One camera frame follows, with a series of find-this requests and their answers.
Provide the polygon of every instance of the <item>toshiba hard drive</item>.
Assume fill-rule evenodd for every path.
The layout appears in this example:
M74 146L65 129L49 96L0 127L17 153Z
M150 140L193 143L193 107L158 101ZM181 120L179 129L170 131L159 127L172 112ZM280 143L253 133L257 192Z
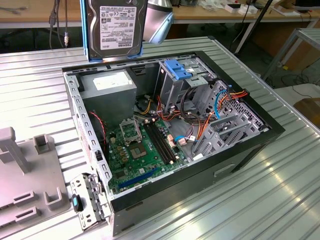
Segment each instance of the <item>toshiba hard drive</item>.
M82 34L90 61L141 53L148 0L81 0Z

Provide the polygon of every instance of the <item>blue clip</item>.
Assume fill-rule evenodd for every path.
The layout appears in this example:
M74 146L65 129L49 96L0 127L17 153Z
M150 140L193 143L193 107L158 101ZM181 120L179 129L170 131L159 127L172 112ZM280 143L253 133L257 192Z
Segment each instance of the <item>blue clip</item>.
M169 69L169 71L175 76L177 80L188 79L192 77L192 74L187 72L183 65L181 65L177 60L165 60L164 64Z

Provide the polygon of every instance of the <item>tabletop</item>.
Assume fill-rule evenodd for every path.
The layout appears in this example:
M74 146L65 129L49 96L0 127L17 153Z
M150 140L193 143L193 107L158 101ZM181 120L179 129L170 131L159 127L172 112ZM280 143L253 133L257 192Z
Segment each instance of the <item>tabletop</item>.
M68 6L68 21L69 22L80 22L80 6L78 0L68 0L71 1L67 4ZM28 23L28 22L48 22L50 12L53 8L53 0L11 0L0 3L0 7L7 8L18 8L27 7L26 10L21 11L20 15L12 14L8 11L0 10L0 24L1 23ZM208 11L201 6L180 6L173 7L174 19L179 20L242 20L243 15L239 13L230 13L224 9L218 9L215 11ZM260 12L257 14L248 14L246 20L253 21L259 16ZM268 10L264 16L264 20L297 20L300 19L308 21L314 18L320 18L320 13L317 11L308 13L302 13L301 16L283 16L274 10ZM65 5L64 1L61 1L59 9L59 20L61 22L65 21Z
M216 40L144 44L143 57L204 51L284 128L245 168L116 237L153 239L310 239L320 235L320 131ZM64 181L90 172L71 118L61 68L88 64L82 48L0 56L0 128L17 141L54 138ZM113 239L106 225L82 232L73 208L18 232L20 239Z

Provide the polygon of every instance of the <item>ram slot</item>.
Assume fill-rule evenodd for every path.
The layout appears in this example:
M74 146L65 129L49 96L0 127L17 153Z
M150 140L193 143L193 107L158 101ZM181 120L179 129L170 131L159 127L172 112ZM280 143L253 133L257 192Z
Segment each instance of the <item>ram slot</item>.
M160 134L158 128L154 124L146 124L143 127L155 146L155 149L160 154L162 161L166 165L172 163L171 161L174 162L176 160L175 155L169 148L163 136Z

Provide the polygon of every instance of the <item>metal case frame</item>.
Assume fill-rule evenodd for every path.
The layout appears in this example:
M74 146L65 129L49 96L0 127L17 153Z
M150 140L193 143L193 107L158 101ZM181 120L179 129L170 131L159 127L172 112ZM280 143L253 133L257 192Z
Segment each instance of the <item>metal case frame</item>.
M243 90L203 51L184 52L179 54L179 56L187 55L194 55L195 57L200 58L200 60L222 79L225 84L232 85L234 91L241 92ZM152 59L165 60L168 57L177 57L177 54L159 56L158 58L141 58L132 63L128 62L127 66L130 66L130 64L152 63ZM72 77L79 72L87 72L89 74L89 72L96 73L99 70L111 69L110 65L123 67L123 65L126 65L125 62L126 61L122 60L111 63L98 63L96 65L67 67L62 70L66 78L67 75ZM96 136L94 134L89 134L89 131L93 131L93 128L88 118L88 114L82 107L83 102L78 89L76 89L78 87L76 81L65 81L65 84L68 89L67 93L72 115L76 116L75 119L80 126L77 126L80 140L89 156L88 161L93 168L96 169L99 175L106 176L106 179L110 179L112 174L109 167L104 163L104 156L102 156L104 161L98 161L95 156L97 150L101 151L101 149L98 144L93 144L94 142L98 142ZM264 124L268 126L269 130L246 141L239 142L233 147L209 156L206 159L194 161L192 165L180 169L174 174L167 175L166 177L144 185L139 189L134 189L116 199L111 199L110 206L114 212L113 235L165 210L192 194L200 192L225 176L243 168L266 145L274 141L285 131L285 129L249 95L246 96L243 101L256 116L264 121ZM108 184L103 179L101 180L103 184Z

